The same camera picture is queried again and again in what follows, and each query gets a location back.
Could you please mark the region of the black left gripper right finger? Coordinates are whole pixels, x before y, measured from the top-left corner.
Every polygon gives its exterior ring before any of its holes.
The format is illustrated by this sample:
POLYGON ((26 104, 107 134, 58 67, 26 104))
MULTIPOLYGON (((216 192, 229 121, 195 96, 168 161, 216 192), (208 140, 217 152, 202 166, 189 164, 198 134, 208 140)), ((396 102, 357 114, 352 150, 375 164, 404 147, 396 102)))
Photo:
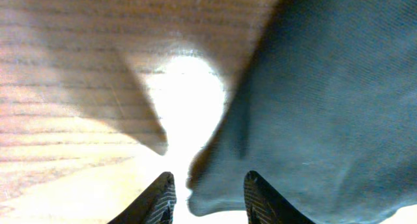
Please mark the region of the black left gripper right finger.
POLYGON ((244 177, 244 202, 249 224, 314 224, 256 171, 244 177))

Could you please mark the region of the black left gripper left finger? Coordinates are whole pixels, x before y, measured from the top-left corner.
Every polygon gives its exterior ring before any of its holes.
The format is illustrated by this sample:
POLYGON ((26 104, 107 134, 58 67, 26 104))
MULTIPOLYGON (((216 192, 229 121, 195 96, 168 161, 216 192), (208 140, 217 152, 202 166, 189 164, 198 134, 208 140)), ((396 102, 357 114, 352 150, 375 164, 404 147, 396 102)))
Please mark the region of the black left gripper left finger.
POLYGON ((163 172, 108 224, 172 224, 176 203, 174 176, 163 172))

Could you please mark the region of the black t-shirt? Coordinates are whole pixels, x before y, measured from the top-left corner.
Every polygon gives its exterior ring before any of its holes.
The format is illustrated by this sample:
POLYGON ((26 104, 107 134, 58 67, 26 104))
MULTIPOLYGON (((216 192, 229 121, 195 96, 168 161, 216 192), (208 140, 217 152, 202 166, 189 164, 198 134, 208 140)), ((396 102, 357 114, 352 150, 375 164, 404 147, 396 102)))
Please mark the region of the black t-shirt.
POLYGON ((257 171, 316 223, 416 204, 416 0, 281 0, 190 175, 192 214, 243 210, 257 171))

